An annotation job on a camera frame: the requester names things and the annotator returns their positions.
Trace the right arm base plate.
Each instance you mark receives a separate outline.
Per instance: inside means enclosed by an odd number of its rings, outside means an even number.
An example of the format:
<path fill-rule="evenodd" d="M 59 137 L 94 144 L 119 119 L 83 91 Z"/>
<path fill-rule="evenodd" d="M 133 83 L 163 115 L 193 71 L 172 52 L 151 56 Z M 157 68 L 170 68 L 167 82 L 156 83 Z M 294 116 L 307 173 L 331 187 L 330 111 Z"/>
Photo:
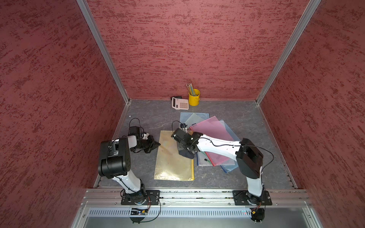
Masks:
<path fill-rule="evenodd" d="M 268 191 L 264 190 L 261 196 L 255 196 L 248 191 L 233 191 L 233 200 L 236 206 L 272 206 Z"/>

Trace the yellow mesh document bag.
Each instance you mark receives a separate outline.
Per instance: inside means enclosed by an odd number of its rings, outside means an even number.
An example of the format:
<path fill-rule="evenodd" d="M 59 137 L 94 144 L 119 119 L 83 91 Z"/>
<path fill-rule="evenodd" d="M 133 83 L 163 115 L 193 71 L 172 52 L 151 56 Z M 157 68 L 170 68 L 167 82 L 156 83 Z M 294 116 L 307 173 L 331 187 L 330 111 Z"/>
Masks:
<path fill-rule="evenodd" d="M 172 131 L 161 131 L 156 157 L 155 180 L 193 181 L 194 161 L 179 154 Z"/>

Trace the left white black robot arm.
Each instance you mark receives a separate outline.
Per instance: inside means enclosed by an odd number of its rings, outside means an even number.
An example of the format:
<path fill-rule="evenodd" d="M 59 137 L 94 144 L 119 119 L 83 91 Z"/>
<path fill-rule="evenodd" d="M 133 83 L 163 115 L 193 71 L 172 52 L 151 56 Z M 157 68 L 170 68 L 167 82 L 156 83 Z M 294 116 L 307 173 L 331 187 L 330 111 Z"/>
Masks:
<path fill-rule="evenodd" d="M 125 190 L 125 196 L 129 199 L 146 198 L 144 184 L 131 170 L 131 153 L 144 151 L 149 154 L 161 144 L 151 135 L 140 137 L 136 134 L 121 138 L 103 141 L 100 146 L 98 173 L 116 181 Z"/>

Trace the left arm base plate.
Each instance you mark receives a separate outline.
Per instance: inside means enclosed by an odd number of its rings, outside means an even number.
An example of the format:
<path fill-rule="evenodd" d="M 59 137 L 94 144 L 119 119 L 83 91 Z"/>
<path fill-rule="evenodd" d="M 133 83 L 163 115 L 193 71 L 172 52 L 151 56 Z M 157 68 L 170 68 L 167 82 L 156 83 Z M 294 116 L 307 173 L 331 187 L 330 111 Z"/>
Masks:
<path fill-rule="evenodd" d="M 138 193 L 124 193 L 121 199 L 121 205 L 129 206 L 148 206 L 158 205 L 160 198 L 159 190 L 146 190 L 145 192 L 139 191 Z"/>

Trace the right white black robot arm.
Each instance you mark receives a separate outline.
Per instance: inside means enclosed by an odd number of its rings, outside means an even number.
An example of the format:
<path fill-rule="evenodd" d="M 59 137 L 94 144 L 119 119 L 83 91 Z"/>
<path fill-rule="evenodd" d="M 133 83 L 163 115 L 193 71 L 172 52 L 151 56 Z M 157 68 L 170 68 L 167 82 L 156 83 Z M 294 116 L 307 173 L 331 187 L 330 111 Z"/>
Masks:
<path fill-rule="evenodd" d="M 182 148 L 179 154 L 185 158 L 193 159 L 199 152 L 209 152 L 235 160 L 240 172 L 247 179 L 248 203 L 258 205 L 262 202 L 264 193 L 261 178 L 263 154 L 249 139 L 226 141 L 199 132 L 189 134 L 180 128 L 175 130 L 171 137 Z"/>

